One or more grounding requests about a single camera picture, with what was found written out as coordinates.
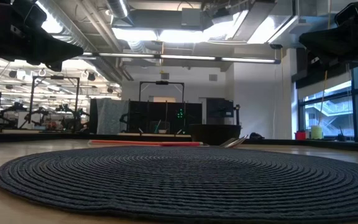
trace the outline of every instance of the ceiling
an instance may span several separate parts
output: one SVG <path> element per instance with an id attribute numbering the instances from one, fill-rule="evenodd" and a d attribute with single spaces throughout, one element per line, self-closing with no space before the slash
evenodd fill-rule
<path id="1" fill-rule="evenodd" d="M 97 48 L 98 52 L 114 52 L 114 50 L 106 43 L 101 34 L 95 29 L 95 26 L 87 18 L 85 13 L 77 6 L 76 0 L 61 0 L 55 1 L 65 14 L 73 21 L 79 30 L 86 36 L 86 38 Z M 93 0 L 91 1 L 95 8 L 98 9 L 99 15 L 103 17 L 107 25 L 110 24 L 110 16 L 106 14 L 106 1 Z M 201 0 L 199 1 L 141 1 L 129 0 L 128 3 L 132 10 L 166 10 L 166 11 L 180 11 L 183 8 L 200 8 Z M 291 4 L 291 0 L 280 0 L 273 8 L 272 13 L 277 14 L 275 18 L 276 27 L 280 25 L 291 14 L 286 6 Z M 119 44 L 123 51 L 131 52 L 125 40 L 119 40 Z M 145 41 L 146 48 L 162 52 L 162 46 L 153 44 L 151 41 Z M 246 45 L 245 42 L 200 42 L 200 43 L 164 43 L 165 54 L 173 55 L 213 55 L 213 56 L 227 56 L 227 57 L 257 57 L 257 58 L 274 58 L 275 51 L 265 44 Z M 124 65 L 137 65 L 142 67 L 159 66 L 160 64 L 152 63 L 142 59 L 124 60 Z M 202 62 L 191 60 L 165 60 L 164 66 L 180 66 L 180 67 L 219 67 L 222 71 L 227 68 L 225 62 Z"/>
<path id="2" fill-rule="evenodd" d="M 95 80 L 89 81 L 89 73 L 94 73 Z M 52 75 L 64 77 L 63 80 L 51 80 Z M 71 108 L 75 105 L 77 78 L 80 79 L 78 89 L 78 107 L 86 111 L 90 98 L 121 98 L 121 87 L 107 81 L 97 73 L 92 65 L 82 60 L 67 60 L 63 63 L 62 72 L 53 72 L 45 65 L 29 65 L 25 61 L 7 62 L 0 59 L 0 92 L 2 92 L 1 108 L 12 106 L 12 102 L 30 105 L 30 93 L 33 77 L 38 85 L 34 88 L 34 108 L 44 106 L 47 109 L 56 108 L 68 103 Z"/>
<path id="3" fill-rule="evenodd" d="M 98 52 L 116 52 L 109 45 L 105 38 L 98 32 L 94 24 L 86 16 L 84 10 L 78 6 L 78 0 L 61 0 L 56 1 L 59 8 L 70 18 L 84 36 L 96 47 Z M 331 13 L 332 17 L 335 13 L 344 8 L 347 4 L 354 0 L 332 0 Z M 106 12 L 108 7 L 106 0 L 90 0 L 94 8 L 97 9 L 99 16 L 104 23 L 111 27 L 111 16 Z M 325 29 L 328 20 L 329 0 L 276 0 L 275 4 L 266 4 L 262 0 L 215 0 L 215 1 L 166 1 L 166 0 L 128 0 L 131 7 L 131 14 L 136 11 L 155 12 L 155 11 L 181 11 L 182 9 L 199 9 L 202 2 L 206 2 L 205 10 L 212 10 L 214 6 L 230 6 L 229 10 L 235 9 L 234 6 L 242 9 L 249 8 L 244 22 L 236 32 L 233 40 L 207 41 L 198 43 L 164 43 L 156 44 L 152 41 L 143 41 L 146 49 L 154 53 L 165 53 L 173 55 L 199 55 L 199 56 L 226 56 L 226 57 L 254 57 L 254 58 L 277 58 L 278 53 L 271 49 L 268 44 L 256 44 L 268 41 L 275 33 L 279 33 L 280 29 L 284 32 L 272 42 L 273 44 L 281 44 L 285 48 L 302 47 L 298 42 L 298 37 L 304 32 L 311 30 Z M 291 18 L 297 16 L 290 26 L 285 27 Z M 146 19 L 153 17 L 150 13 Z M 123 52 L 132 52 L 127 41 L 117 40 L 119 48 Z M 124 59 L 123 65 L 136 65 L 141 67 L 160 66 L 159 63 L 150 62 L 142 59 Z M 226 71 L 228 65 L 225 62 L 202 62 L 191 60 L 165 60 L 164 66 L 180 66 L 180 67 L 219 67 L 222 71 Z"/>

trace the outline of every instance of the wooden floor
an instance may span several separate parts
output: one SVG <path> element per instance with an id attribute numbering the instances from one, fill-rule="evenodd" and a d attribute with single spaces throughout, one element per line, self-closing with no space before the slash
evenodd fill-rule
<path id="1" fill-rule="evenodd" d="M 61 140 L 61 141 L 38 141 L 0 144 L 0 165 L 19 156 L 25 156 L 39 152 L 50 152 L 58 150 L 81 149 L 91 147 L 83 140 Z M 242 146 L 244 149 L 259 149 L 308 156 L 320 156 L 342 161 L 358 163 L 358 152 L 338 151 L 334 149 L 321 149 L 301 146 Z M 43 223 L 147 223 L 134 222 L 132 220 L 95 217 L 89 215 L 78 215 L 74 213 L 61 212 L 51 208 L 27 203 L 0 190 L 0 223 L 20 224 L 43 224 Z"/>

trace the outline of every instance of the window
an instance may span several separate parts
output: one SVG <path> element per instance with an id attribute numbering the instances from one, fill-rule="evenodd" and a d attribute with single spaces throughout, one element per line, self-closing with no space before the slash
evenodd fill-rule
<path id="1" fill-rule="evenodd" d="M 324 91 L 323 103 L 321 103 L 322 91 L 309 95 L 314 91 L 321 90 L 318 89 L 318 86 L 314 86 L 314 84 L 305 86 L 307 89 L 304 89 L 303 94 L 299 95 L 299 99 L 303 99 L 298 104 L 299 112 L 301 112 L 299 114 L 299 129 L 310 130 L 312 126 L 320 125 L 324 137 L 328 137 L 328 139 L 343 133 L 349 137 L 348 140 L 358 141 L 358 67 L 351 70 L 351 77 L 353 82 L 348 81 L 349 79 L 331 80 L 334 85 L 341 84 L 334 87 L 331 84 L 330 88 Z"/>
<path id="2" fill-rule="evenodd" d="M 354 136 L 352 98 L 347 96 L 326 100 L 322 109 L 321 102 L 306 103 L 305 124 L 306 129 L 319 124 L 323 128 L 324 136 L 337 136 L 341 133 L 345 136 Z"/>
<path id="3" fill-rule="evenodd" d="M 345 91 L 351 91 L 351 89 L 352 89 L 352 82 L 347 81 L 347 82 L 344 82 L 342 84 L 339 84 L 339 85 L 336 85 L 334 87 L 326 89 L 324 91 L 324 97 L 331 96 L 331 95 L 336 94 L 336 93 L 342 93 L 342 92 L 345 92 Z M 307 97 L 303 98 L 303 100 L 308 101 L 308 100 L 314 100 L 314 99 L 321 98 L 321 97 L 323 97 L 323 91 L 320 91 L 318 93 L 315 93 L 315 94 L 312 94 L 310 96 L 307 96 Z"/>

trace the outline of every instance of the cable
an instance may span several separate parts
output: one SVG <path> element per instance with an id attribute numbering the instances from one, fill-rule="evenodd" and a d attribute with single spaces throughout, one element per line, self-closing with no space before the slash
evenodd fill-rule
<path id="1" fill-rule="evenodd" d="M 281 79 L 282 79 L 283 100 L 284 100 L 284 64 L 283 64 L 283 48 L 281 48 Z"/>
<path id="2" fill-rule="evenodd" d="M 191 6 L 191 8 L 194 9 L 193 5 L 191 5 L 188 1 L 181 1 L 181 2 L 179 3 L 178 7 L 177 7 L 177 11 L 179 11 L 180 5 L 181 5 L 182 3 L 184 3 L 184 2 L 187 3 L 187 4 L 189 4 L 189 6 Z"/>
<path id="3" fill-rule="evenodd" d="M 331 9 L 333 6 L 333 1 L 329 0 L 329 12 L 328 12 L 328 29 L 331 28 Z M 326 70 L 325 76 L 324 76 L 324 84 L 323 84 L 323 97 L 321 97 L 321 107 L 320 107 L 320 117 L 318 120 L 318 124 L 317 126 L 320 125 L 321 120 L 323 119 L 323 103 L 324 103 L 324 94 L 326 92 L 326 82 L 327 82 L 327 77 L 328 77 L 328 70 Z"/>
<path id="4" fill-rule="evenodd" d="M 277 85 L 276 85 L 276 75 L 277 75 L 277 66 L 275 67 L 274 70 L 274 109 L 273 109 L 273 139 L 275 139 L 275 125 L 276 125 L 276 107 L 277 107 L 277 97 L 276 97 L 276 92 L 277 92 Z"/>

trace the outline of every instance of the round rug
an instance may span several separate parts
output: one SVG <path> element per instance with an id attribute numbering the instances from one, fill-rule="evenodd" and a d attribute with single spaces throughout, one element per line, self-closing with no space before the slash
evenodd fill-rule
<path id="1" fill-rule="evenodd" d="M 46 152 L 0 167 L 0 187 L 80 213 L 180 223 L 358 220 L 358 164 L 219 147 Z"/>

